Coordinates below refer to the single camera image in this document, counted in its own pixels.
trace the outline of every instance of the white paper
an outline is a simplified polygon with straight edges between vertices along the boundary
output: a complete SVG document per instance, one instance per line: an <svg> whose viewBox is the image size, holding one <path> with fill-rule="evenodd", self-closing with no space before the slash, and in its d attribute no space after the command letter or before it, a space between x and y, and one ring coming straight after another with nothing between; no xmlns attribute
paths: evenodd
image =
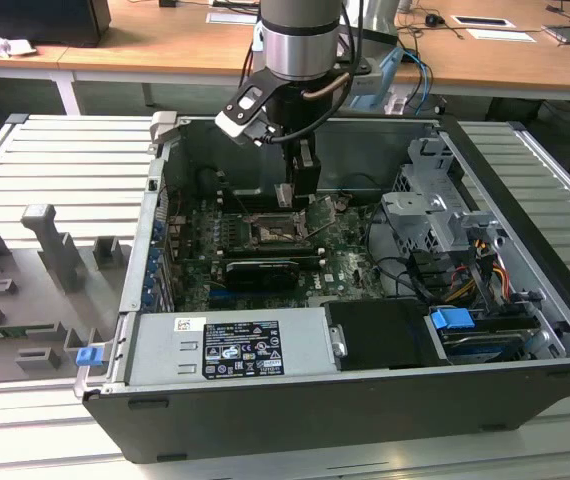
<svg viewBox="0 0 570 480"><path fill-rule="evenodd" d="M244 15L242 13L210 12L205 19L206 23L223 23L232 25L254 25L256 15Z"/></svg>
<svg viewBox="0 0 570 480"><path fill-rule="evenodd" d="M505 40L508 42L536 42L532 37L522 32L504 30L483 30L468 28L467 32L477 40Z"/></svg>
<svg viewBox="0 0 570 480"><path fill-rule="evenodd" d="M174 319L175 332L202 332L207 323L207 317L190 317Z"/></svg>
<svg viewBox="0 0 570 480"><path fill-rule="evenodd" d="M27 40L7 40L0 37L0 57L9 58L30 53L36 53L36 50Z"/></svg>

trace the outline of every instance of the paper on desk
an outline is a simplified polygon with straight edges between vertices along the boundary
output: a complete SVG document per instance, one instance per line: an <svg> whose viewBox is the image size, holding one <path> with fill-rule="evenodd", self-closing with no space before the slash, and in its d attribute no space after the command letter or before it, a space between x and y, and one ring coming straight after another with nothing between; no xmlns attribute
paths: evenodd
<svg viewBox="0 0 570 480"><path fill-rule="evenodd" d="M0 57L9 58L29 53L36 53L36 49L27 40L7 40L0 37Z"/></svg>
<svg viewBox="0 0 570 480"><path fill-rule="evenodd" d="M523 32L510 32L509 30L483 30L468 28L467 32L476 40L506 40L508 42L536 42Z"/></svg>

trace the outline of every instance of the blue plastic clip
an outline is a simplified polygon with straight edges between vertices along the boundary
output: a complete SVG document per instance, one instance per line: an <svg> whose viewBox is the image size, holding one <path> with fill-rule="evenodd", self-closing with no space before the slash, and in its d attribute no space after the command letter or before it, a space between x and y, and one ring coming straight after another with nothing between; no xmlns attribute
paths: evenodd
<svg viewBox="0 0 570 480"><path fill-rule="evenodd" d="M103 364L104 347L83 347L76 354L79 367L99 367Z"/></svg>
<svg viewBox="0 0 570 480"><path fill-rule="evenodd" d="M439 308L431 315L437 329L474 328L476 324L466 308Z"/></svg>

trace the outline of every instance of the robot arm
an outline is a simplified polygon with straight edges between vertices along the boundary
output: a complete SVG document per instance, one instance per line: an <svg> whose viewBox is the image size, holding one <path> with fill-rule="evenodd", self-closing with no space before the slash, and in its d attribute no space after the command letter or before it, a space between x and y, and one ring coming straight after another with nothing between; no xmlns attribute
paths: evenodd
<svg viewBox="0 0 570 480"><path fill-rule="evenodd" d="M289 143L309 136L343 103L360 64L359 41L348 35L351 58L336 58L341 0L263 0L265 68L251 75L216 117L232 139L256 145ZM332 93L343 87L338 102ZM275 136L280 128L280 136Z"/></svg>

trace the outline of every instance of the power supply label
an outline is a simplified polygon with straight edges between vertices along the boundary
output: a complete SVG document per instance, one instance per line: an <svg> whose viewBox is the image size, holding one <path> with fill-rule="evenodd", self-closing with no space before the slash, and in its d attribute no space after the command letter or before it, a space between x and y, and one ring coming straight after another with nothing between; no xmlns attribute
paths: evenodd
<svg viewBox="0 0 570 480"><path fill-rule="evenodd" d="M283 374L277 321L205 324L203 376L206 379Z"/></svg>

